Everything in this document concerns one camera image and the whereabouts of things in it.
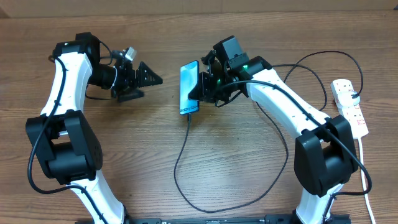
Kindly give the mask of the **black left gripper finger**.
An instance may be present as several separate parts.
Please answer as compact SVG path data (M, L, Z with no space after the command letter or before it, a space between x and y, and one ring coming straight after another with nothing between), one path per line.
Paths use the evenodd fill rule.
M142 98L144 97L144 92L139 89L130 89L121 91L118 95L118 102L122 103L125 101Z
M163 79L153 72L148 65L140 62L136 70L136 85L137 87L146 87L163 84Z

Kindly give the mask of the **blue Galaxy smartphone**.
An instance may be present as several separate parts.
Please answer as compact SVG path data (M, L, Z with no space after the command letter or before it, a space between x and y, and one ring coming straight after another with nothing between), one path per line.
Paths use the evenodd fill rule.
M199 110L199 101L191 100L189 93L196 87L198 83L199 64L194 60L180 67L180 100L179 113L186 115Z

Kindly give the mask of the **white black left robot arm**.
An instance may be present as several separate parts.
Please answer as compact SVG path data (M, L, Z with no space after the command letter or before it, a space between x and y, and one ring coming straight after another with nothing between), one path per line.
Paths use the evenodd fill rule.
M101 63L103 44L91 32L59 42L49 60L55 77L40 116L29 118L25 131L32 145L27 165L30 186L40 194L73 191L92 216L92 223L133 223L126 207L113 194L102 172L100 142L83 109L88 85L110 90L118 102L142 98L142 87L163 79L144 62L132 66L132 47L109 53Z

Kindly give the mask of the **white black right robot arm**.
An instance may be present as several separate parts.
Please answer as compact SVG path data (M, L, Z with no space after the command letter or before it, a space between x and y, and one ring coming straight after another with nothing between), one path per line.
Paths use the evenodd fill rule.
M206 65L206 71L200 70ZM230 36L200 61L180 68L180 114L200 102L227 104L238 92L263 106L295 140L294 172L303 191L290 214L266 215L265 223L349 223L331 207L359 167L349 121L329 117L291 90L262 57L250 58Z

